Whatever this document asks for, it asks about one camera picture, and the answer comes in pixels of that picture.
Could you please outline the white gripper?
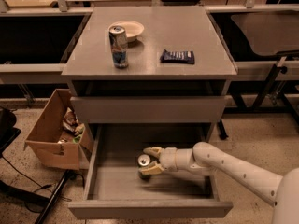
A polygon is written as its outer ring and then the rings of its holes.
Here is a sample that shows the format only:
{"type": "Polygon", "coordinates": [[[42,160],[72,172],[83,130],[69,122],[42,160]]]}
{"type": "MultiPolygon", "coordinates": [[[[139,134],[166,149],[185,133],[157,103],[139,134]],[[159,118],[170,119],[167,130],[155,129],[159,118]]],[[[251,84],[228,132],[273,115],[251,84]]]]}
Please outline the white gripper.
{"type": "Polygon", "coordinates": [[[141,167],[139,172],[142,175],[158,175],[164,170],[168,172],[176,172],[178,170],[176,165],[177,149],[174,147],[161,148],[161,147],[147,147],[143,152],[154,158],[159,158],[159,162],[153,161],[148,166],[141,167]]]}

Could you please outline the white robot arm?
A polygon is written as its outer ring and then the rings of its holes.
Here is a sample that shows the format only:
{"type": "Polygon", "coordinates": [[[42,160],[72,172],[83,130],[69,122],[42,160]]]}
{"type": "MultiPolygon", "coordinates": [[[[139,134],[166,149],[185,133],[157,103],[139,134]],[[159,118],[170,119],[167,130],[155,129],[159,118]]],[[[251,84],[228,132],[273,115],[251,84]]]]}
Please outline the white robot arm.
{"type": "Polygon", "coordinates": [[[142,175],[187,171],[206,176],[213,169],[221,170],[274,207],[272,224],[299,224],[298,168],[277,175],[207,142],[198,142],[193,148],[147,147],[137,163],[142,175]]]}

